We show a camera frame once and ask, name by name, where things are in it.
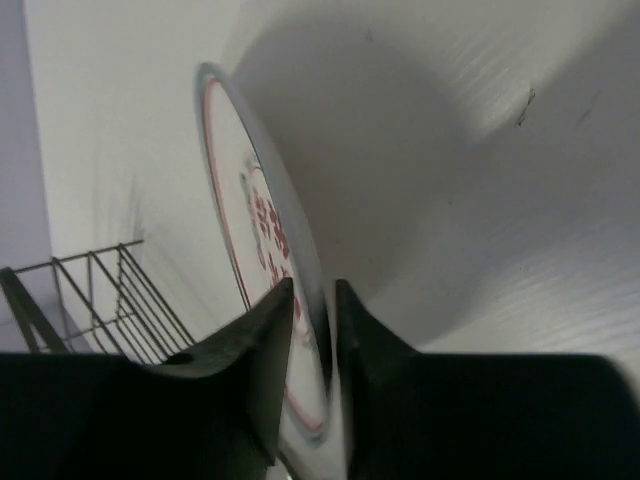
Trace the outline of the white plate red characters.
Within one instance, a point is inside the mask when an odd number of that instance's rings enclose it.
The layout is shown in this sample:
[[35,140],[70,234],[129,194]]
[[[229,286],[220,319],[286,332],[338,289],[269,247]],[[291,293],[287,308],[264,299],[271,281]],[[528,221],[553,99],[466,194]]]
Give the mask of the white plate red characters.
[[284,278],[294,286],[281,461],[292,477],[343,479],[331,324],[309,222],[279,151],[232,79],[203,62],[194,93],[213,202],[244,308]]

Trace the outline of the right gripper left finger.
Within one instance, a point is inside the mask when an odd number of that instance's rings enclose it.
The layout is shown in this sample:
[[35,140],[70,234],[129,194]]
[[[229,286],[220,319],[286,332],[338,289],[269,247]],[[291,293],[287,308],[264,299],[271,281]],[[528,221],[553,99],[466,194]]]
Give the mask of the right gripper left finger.
[[1,358],[5,479],[263,479],[279,452],[294,286],[159,365]]

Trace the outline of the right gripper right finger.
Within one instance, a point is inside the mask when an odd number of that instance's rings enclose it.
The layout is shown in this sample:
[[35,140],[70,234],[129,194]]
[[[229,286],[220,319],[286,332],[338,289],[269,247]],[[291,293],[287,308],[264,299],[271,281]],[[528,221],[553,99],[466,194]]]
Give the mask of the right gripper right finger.
[[422,353],[335,285],[351,479],[635,479],[639,406],[589,354]]

